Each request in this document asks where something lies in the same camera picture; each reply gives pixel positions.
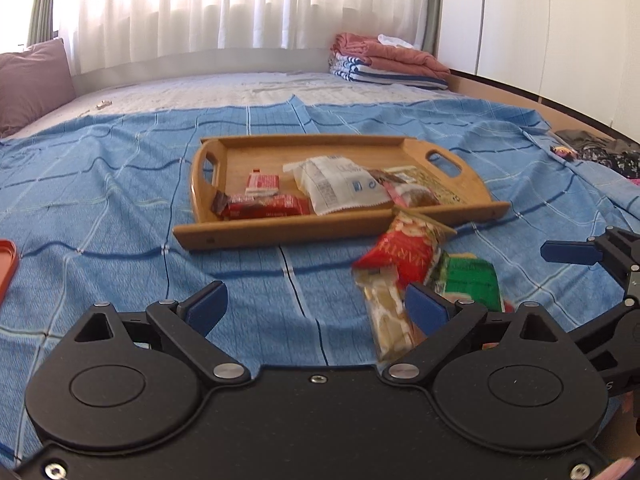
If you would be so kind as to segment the green snack packet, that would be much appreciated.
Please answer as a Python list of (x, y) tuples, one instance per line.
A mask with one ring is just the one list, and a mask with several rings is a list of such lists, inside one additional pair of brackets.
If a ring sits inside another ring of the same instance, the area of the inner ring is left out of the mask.
[(489, 311), (503, 311), (494, 266), (472, 254), (444, 252), (426, 286), (450, 302), (475, 301), (484, 304)]

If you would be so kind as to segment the clear beige snack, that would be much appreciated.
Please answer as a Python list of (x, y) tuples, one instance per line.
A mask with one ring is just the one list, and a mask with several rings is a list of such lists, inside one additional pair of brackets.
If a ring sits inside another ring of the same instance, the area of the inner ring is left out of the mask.
[(352, 270), (367, 306), (378, 362), (395, 361), (425, 340), (410, 320), (405, 308), (405, 293), (398, 286), (393, 266)]

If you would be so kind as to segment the red nut snack bag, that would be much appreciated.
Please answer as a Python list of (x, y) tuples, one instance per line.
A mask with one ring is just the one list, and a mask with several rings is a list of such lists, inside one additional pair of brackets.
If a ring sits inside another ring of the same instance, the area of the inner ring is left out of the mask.
[(442, 245), (457, 231), (425, 214), (395, 207), (395, 218), (366, 254), (354, 262), (357, 270), (393, 268), (396, 284), (406, 289), (423, 283), (439, 262)]

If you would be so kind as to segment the red biscuit roll pack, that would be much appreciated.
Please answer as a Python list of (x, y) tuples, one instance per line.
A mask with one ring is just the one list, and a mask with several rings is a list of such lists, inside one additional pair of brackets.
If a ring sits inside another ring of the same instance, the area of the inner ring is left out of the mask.
[(511, 304), (508, 300), (503, 300), (502, 305), (504, 312), (512, 313), (515, 311), (514, 305)]

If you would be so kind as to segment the small colourful toy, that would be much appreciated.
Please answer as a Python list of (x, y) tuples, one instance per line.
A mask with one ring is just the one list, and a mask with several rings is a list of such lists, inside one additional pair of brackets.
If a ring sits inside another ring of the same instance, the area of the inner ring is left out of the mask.
[(559, 158), (562, 158), (567, 162), (572, 162), (577, 158), (577, 153), (571, 148), (567, 148), (566, 146), (562, 146), (562, 145), (552, 146), (550, 148), (550, 151), (552, 151), (552, 153), (555, 154), (555, 156), (558, 156)]

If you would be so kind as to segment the dark floral cloth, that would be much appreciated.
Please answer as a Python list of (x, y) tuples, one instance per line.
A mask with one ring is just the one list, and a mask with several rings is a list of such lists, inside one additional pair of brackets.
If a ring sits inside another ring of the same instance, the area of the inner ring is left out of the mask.
[(560, 130), (555, 135), (573, 151), (574, 158), (596, 162), (629, 180), (639, 179), (638, 143), (605, 140), (584, 130)]

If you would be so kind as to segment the dark red chocolate bar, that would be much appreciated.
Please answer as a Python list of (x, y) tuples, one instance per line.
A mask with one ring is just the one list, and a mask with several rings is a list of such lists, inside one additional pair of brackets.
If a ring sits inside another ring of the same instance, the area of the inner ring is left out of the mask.
[(306, 216), (311, 213), (309, 200), (294, 195), (251, 196), (223, 192), (216, 193), (212, 211), (228, 220)]

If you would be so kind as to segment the pink wrapped brown pastry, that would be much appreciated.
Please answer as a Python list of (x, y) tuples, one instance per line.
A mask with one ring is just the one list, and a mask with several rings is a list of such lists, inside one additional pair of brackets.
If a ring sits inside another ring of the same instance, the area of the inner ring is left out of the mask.
[(392, 174), (389, 171), (370, 169), (369, 174), (382, 185), (390, 200), (404, 208), (437, 206), (440, 201), (425, 185), (404, 174)]

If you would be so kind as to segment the wooden serving tray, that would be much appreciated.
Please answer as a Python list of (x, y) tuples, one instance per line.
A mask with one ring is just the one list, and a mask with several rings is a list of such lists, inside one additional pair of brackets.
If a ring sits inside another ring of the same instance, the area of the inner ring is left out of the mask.
[(383, 233), (400, 208), (445, 226), (502, 218), (460, 157), (405, 136), (267, 134), (203, 140), (183, 248), (213, 250)]

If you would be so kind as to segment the yellow flat snack packet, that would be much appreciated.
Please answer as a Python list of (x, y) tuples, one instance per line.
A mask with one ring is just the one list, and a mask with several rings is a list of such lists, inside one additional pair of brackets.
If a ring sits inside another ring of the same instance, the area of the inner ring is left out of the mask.
[(425, 185), (429, 188), (440, 201), (439, 205), (462, 205), (464, 200), (449, 188), (446, 188), (434, 174), (417, 167), (417, 166), (400, 166), (387, 168), (385, 171), (389, 171), (392, 174), (404, 174), (406, 177), (413, 178), (419, 184)]

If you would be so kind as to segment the blue checked bedsheet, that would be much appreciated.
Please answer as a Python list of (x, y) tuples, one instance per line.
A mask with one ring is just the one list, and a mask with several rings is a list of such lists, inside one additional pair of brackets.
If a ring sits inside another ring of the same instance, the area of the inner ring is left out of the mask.
[(1, 461), (38, 450), (23, 408), (32, 373), (84, 311), (108, 301), (139, 311), (213, 280), (229, 309), (210, 333), (250, 368), (370, 364), (366, 306), (350, 266), (370, 238), (186, 252), (172, 235), (192, 219), (193, 156), (208, 136), (412, 136), (460, 156), (496, 200), (495, 222), (462, 226), (453, 252), (491, 262), (503, 296), (533, 300), (567, 330), (620, 300), (600, 266), (542, 260), (546, 240), (636, 230), (639, 190), (592, 162), (556, 158), (532, 110), (465, 98), (414, 103), (227, 106), (87, 116), (1, 144), (1, 234), (20, 263), (1, 306)]

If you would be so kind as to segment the white snack packet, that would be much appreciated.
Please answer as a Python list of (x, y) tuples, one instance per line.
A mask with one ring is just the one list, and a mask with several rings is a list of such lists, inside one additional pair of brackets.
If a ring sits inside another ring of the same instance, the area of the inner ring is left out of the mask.
[(292, 174), (317, 216), (390, 202), (390, 196), (367, 169), (343, 156), (311, 157), (286, 164), (282, 170)]

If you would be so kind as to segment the orange plastic lid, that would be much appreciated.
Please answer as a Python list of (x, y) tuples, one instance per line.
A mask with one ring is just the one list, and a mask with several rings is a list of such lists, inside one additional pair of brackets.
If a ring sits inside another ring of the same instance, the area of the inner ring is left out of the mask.
[(0, 240), (0, 304), (8, 291), (20, 262), (17, 248), (10, 240)]

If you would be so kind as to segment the white wardrobe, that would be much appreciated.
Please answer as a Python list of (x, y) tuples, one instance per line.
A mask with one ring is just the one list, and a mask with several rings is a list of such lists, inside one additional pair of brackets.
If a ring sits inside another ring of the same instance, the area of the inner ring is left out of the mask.
[(639, 136), (639, 0), (442, 0), (437, 56)]

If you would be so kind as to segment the striped blue folded towel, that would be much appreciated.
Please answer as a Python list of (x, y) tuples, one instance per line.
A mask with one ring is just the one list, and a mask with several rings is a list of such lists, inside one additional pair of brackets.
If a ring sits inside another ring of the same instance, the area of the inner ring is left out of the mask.
[(377, 70), (367, 65), (360, 58), (331, 53), (329, 56), (329, 73), (347, 81), (365, 82), (366, 84), (402, 84), (425, 90), (446, 90), (448, 82), (439, 77), (408, 75), (402, 73)]

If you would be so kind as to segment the folded red blanket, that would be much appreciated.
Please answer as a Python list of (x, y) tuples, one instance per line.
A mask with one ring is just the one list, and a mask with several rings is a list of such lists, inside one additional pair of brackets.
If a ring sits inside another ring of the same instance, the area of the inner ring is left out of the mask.
[(449, 68), (431, 53), (406, 47), (382, 44), (375, 37), (360, 36), (351, 32), (337, 34), (331, 47), (345, 61), (357, 61), (374, 70), (445, 79)]

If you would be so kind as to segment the purple pillow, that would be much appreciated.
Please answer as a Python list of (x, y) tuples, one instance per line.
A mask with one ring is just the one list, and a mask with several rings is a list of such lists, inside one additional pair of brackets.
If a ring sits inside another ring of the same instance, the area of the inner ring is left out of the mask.
[(13, 136), (76, 99), (64, 42), (34, 44), (1, 55), (1, 136)]

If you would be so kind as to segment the white sheer curtain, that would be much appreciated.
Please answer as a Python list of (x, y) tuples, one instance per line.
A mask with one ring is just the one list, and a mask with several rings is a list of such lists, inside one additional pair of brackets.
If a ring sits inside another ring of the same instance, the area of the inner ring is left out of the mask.
[(211, 50), (324, 49), (340, 32), (413, 40), (426, 0), (58, 0), (75, 75)]

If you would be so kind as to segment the grey-green drape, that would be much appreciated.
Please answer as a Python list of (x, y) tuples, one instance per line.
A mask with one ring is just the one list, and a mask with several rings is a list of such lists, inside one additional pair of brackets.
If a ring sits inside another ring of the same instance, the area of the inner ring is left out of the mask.
[(30, 16), (27, 45), (49, 41), (53, 38), (54, 0), (34, 0)]

